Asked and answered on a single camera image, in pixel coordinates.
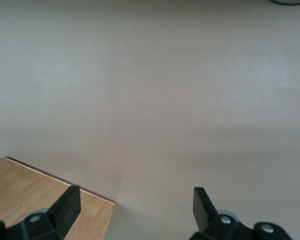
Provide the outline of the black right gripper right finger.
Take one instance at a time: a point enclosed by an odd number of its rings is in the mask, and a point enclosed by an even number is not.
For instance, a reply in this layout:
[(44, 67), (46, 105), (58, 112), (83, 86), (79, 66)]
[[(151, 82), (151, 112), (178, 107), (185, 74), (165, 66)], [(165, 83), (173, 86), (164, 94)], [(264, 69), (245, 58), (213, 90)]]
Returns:
[(230, 211), (216, 210), (203, 187), (193, 191), (193, 215), (198, 231), (191, 240), (290, 240), (291, 237), (279, 225), (257, 222), (253, 228), (242, 224)]

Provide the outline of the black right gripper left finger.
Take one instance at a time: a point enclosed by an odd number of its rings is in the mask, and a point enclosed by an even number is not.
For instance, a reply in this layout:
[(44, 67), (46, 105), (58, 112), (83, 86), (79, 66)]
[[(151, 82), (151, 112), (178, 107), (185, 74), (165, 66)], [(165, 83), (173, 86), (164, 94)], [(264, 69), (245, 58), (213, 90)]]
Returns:
[(0, 220), (0, 240), (63, 240), (80, 212), (80, 187), (69, 186), (50, 208), (34, 210), (11, 227)]

